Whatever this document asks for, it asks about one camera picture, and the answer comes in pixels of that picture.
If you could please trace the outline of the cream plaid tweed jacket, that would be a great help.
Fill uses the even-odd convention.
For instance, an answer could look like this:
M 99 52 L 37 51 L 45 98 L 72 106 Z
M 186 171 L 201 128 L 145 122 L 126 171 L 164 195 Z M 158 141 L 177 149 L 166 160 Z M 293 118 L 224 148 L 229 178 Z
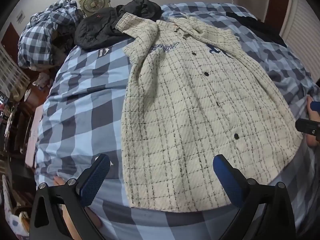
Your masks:
M 121 115 L 129 206 L 194 212 L 228 199 L 213 171 L 224 155 L 268 184 L 302 141 L 295 118 L 262 66 L 229 29 L 185 15 L 151 21 L 125 14 L 116 28 L 131 73 Z

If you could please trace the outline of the pink box beside bed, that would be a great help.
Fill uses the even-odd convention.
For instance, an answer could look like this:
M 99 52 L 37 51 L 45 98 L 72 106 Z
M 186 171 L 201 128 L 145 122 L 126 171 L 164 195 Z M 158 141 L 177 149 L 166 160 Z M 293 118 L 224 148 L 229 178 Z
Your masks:
M 27 150 L 25 155 L 25 164 L 29 168 L 35 168 L 35 146 L 38 139 L 38 128 L 42 119 L 43 105 L 40 105 L 35 110 L 33 122 L 28 137 Z

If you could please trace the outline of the white louvered closet door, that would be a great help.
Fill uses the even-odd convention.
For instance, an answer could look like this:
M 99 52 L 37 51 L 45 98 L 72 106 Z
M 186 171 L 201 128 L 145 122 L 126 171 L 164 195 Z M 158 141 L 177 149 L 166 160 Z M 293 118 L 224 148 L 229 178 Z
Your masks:
M 289 0 L 280 36 L 318 81 L 319 19 L 306 0 Z

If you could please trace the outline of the black garment on bed edge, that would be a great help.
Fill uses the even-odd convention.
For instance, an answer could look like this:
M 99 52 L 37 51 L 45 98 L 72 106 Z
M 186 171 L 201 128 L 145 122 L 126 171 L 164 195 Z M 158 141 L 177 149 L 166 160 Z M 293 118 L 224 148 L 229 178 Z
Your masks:
M 285 48 L 287 47 L 280 35 L 265 23 L 249 16 L 239 16 L 233 12 L 227 12 L 226 16 L 236 19 L 240 24 L 251 30 L 263 41 L 273 42 Z

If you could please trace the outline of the white storage rack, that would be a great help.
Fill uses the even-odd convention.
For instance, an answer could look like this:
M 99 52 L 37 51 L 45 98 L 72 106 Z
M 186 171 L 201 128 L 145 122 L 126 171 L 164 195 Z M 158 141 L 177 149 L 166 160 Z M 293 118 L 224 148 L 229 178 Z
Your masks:
M 2 45 L 0 64 L 1 92 L 10 100 L 20 101 L 30 83 L 29 77 L 17 66 Z

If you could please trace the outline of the crumpled blue checkered blanket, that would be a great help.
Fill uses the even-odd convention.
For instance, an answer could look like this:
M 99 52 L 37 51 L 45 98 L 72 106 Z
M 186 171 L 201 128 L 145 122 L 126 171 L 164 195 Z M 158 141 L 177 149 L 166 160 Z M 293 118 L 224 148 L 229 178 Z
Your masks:
M 33 14 L 18 41 L 18 66 L 35 71 L 61 65 L 84 15 L 75 0 L 59 0 Z

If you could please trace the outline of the black puffer jacket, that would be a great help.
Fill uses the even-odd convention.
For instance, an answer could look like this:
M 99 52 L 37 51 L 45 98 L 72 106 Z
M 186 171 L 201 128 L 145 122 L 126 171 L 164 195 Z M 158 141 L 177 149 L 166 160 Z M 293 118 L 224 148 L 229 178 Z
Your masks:
M 86 51 L 93 51 L 129 38 L 116 29 L 118 21 L 127 12 L 152 21 L 159 20 L 162 15 L 161 7 L 150 0 L 132 0 L 115 8 L 102 8 L 79 23 L 74 35 L 74 44 Z

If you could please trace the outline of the beige box fan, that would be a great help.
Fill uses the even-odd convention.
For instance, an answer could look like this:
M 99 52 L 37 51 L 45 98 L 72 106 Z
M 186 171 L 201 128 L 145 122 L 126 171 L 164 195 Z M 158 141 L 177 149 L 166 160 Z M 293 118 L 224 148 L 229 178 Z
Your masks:
M 86 16 L 91 16 L 99 9 L 110 7 L 111 0 L 79 0 L 81 9 Z

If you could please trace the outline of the white wall outlet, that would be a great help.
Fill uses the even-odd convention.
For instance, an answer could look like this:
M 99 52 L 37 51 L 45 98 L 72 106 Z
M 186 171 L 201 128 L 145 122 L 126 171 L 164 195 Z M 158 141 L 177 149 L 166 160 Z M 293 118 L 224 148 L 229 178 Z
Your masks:
M 17 23 L 21 24 L 25 18 L 23 10 L 20 11 L 20 13 L 17 15 Z

